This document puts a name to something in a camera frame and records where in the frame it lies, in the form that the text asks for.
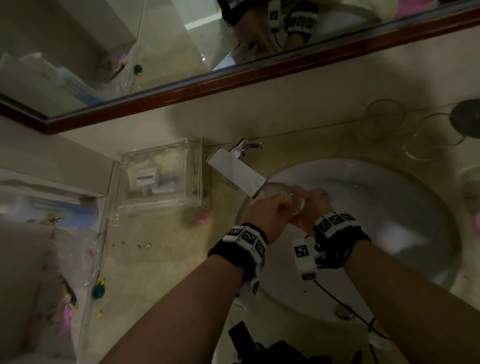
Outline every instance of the sink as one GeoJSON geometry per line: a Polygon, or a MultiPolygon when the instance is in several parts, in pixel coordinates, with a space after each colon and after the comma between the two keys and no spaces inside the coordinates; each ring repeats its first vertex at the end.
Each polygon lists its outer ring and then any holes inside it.
{"type": "MultiPolygon", "coordinates": [[[[334,210],[359,220],[375,245],[432,282],[451,288],[459,265],[458,230],[441,199],[412,176],[360,160],[333,158],[296,165],[268,180],[329,192],[334,210]]],[[[244,201],[237,223],[252,203],[249,197],[244,201]]],[[[339,321],[337,303],[297,273],[290,244],[304,237],[304,232],[288,225],[267,248],[260,289],[298,313],[339,321]]],[[[319,270],[317,281],[366,320],[373,318],[343,269],[319,270]]]]}

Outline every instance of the clear plastic box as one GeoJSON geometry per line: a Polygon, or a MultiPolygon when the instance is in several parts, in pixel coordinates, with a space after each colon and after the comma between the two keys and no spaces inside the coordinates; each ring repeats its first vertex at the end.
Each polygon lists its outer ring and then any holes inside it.
{"type": "Polygon", "coordinates": [[[203,140],[182,138],[122,153],[110,218],[204,204],[203,140]]]}

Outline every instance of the marble countertop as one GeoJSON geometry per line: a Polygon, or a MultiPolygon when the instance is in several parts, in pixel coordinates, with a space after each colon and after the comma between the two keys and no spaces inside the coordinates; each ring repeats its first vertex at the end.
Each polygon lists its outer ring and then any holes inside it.
{"type": "MultiPolygon", "coordinates": [[[[480,309],[480,236],[474,232],[459,185],[462,173],[480,164],[480,141],[467,138],[448,155],[428,162],[408,158],[401,148],[424,116],[450,109],[410,112],[401,129],[374,145],[356,139],[358,122],[262,138],[265,148],[250,150],[243,161],[267,178],[289,166],[322,158],[361,159],[411,174],[452,212],[462,250],[451,292],[480,309]]],[[[102,357],[143,313],[205,259],[208,250],[235,223],[245,194],[232,189],[213,170],[210,198],[210,219],[204,226],[192,223],[195,209],[144,214],[109,224],[101,273],[107,278],[107,294],[93,302],[90,355],[102,357]],[[148,250],[134,248],[149,243],[148,250]]],[[[285,340],[307,356],[329,354],[335,363],[349,363],[354,352],[362,349],[364,361],[373,363],[367,329],[359,321],[314,320],[275,302],[261,289],[250,311],[232,306],[214,363],[237,361],[227,331],[242,320],[253,339],[264,346],[285,340]]],[[[396,348],[377,356],[380,362],[406,363],[396,348]]]]}

